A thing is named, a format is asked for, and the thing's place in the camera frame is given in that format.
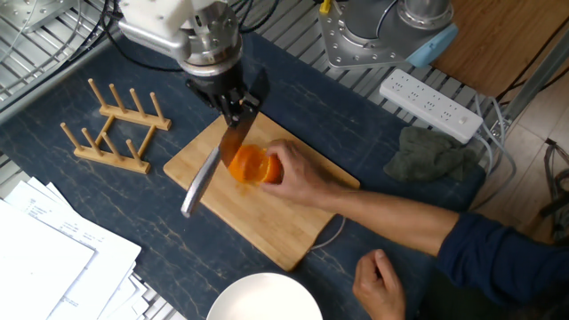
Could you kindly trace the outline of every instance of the dark blue mat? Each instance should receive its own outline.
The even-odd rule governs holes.
[[[173,61],[136,44],[121,41],[132,56],[159,66]],[[362,188],[404,196],[455,211],[469,207],[484,180],[482,168],[464,182],[401,183],[386,176],[383,165],[398,150],[406,126],[396,116],[323,76],[265,39],[244,40],[244,69],[251,82],[265,68],[271,84],[263,112],[306,141],[362,182]],[[73,156],[73,146],[60,128],[66,122],[87,145],[80,129],[96,134],[106,118],[87,83],[92,77],[109,103],[114,83],[128,108],[128,89],[137,90],[148,112],[148,92],[156,92],[169,132],[157,131],[145,158],[149,175],[131,173]],[[139,68],[110,48],[68,76],[45,96],[0,127],[0,149],[31,176],[52,181],[85,218],[142,246],[135,271],[188,319],[204,318],[228,285],[258,272],[282,271],[232,228],[204,207],[186,220],[180,214],[184,191],[164,175],[164,164],[216,117],[184,85],[183,74]],[[109,135],[121,153],[121,141],[140,145],[148,128],[115,121]],[[335,219],[322,238],[335,232]],[[413,318],[432,270],[432,259],[375,235],[349,221],[323,250],[310,252],[290,274],[315,296],[325,319],[359,319],[367,315],[351,292],[357,261],[383,248],[393,261],[407,295],[407,317]]]

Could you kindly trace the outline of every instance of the robotic arm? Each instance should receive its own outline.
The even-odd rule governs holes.
[[[118,27],[130,40],[176,59],[189,74],[187,86],[232,125],[251,96],[243,82],[239,22],[226,1],[122,0]],[[350,0],[336,9],[320,10],[335,68],[404,60],[424,67],[458,32],[450,0]]]
[[[118,27],[130,40],[178,61],[187,86],[228,124],[246,96],[237,17],[221,0],[123,0]]]

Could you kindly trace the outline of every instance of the white plate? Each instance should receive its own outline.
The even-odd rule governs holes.
[[[312,295],[288,276],[261,273],[230,285],[207,320],[322,320]]]

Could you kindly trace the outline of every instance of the orange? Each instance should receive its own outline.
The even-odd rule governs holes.
[[[281,163],[276,155],[265,155],[265,149],[256,145],[244,145],[237,151],[229,165],[229,173],[243,183],[278,183],[281,180]]]

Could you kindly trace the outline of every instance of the wooden cutting board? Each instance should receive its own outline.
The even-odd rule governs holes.
[[[225,120],[220,116],[174,156],[164,166],[164,172],[188,189],[226,129]],[[278,139],[295,141],[300,151],[315,164],[338,180],[359,188],[354,177],[263,114],[257,116],[243,143],[264,148]],[[223,163],[201,202],[285,271],[294,269],[333,216],[268,195],[253,185],[239,183]]]

